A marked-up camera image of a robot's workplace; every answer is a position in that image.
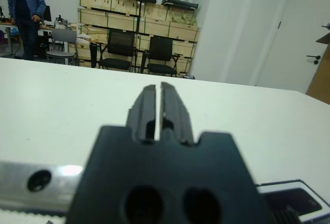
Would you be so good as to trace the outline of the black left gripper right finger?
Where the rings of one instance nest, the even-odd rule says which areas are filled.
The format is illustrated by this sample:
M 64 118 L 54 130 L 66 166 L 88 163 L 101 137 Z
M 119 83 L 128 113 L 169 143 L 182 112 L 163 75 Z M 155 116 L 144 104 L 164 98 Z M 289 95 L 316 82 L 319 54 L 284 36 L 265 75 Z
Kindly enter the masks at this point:
M 185 146 L 192 146 L 194 138 L 190 115 L 176 88 L 162 82 L 160 99 L 160 133 L 171 130 L 176 141 Z

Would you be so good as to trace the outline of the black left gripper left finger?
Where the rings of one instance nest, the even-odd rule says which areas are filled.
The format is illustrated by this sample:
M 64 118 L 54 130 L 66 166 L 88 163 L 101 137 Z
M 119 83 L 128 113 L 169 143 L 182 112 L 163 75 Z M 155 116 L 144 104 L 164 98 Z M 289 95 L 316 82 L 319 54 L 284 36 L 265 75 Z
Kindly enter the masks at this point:
M 156 124 L 156 86 L 143 88 L 128 111 L 126 126 L 134 142 L 153 142 Z

